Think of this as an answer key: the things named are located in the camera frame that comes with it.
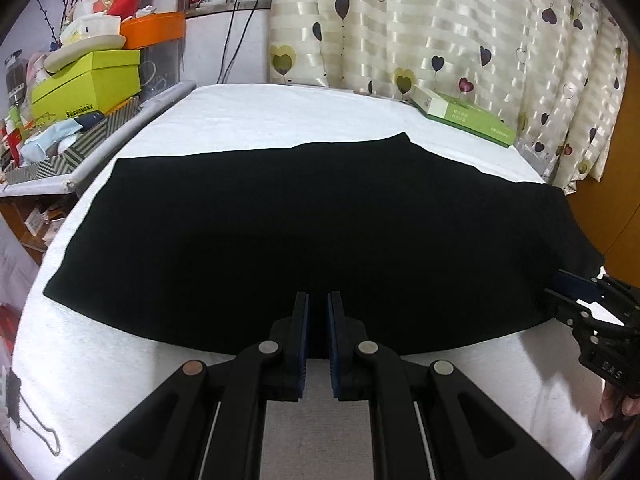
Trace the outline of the right hand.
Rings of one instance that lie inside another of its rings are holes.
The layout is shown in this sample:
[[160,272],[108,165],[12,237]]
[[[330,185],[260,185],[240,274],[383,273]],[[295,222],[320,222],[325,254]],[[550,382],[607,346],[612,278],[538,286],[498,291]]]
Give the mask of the right hand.
[[600,421],[605,422],[612,418],[618,408],[624,416],[636,416],[639,414],[639,400],[624,396],[620,390],[607,382],[601,396]]

